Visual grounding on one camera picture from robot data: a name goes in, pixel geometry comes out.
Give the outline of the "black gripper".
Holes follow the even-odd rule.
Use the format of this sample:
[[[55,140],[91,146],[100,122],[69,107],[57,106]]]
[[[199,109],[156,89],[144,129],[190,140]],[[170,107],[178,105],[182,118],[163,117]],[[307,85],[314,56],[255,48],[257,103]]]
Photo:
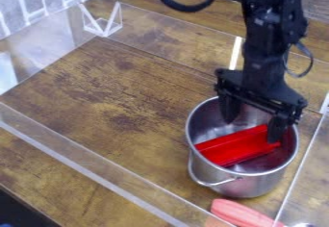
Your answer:
[[[279,140],[287,125],[297,124],[307,106],[305,97],[286,84],[282,78],[269,80],[245,79],[242,70],[219,68],[214,75],[214,90],[219,99],[219,110],[226,123],[236,118],[242,105],[271,115],[267,125],[267,142]]]

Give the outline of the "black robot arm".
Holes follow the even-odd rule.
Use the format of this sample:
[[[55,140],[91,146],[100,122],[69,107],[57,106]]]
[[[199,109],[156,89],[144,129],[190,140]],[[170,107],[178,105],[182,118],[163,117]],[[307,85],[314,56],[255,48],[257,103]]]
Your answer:
[[[246,24],[245,64],[241,70],[215,71],[215,91],[226,122],[232,122],[241,105],[271,115],[267,141],[277,142],[287,126],[298,122],[307,101],[287,85],[283,75],[291,46],[307,31],[302,0],[234,0],[242,4]]]

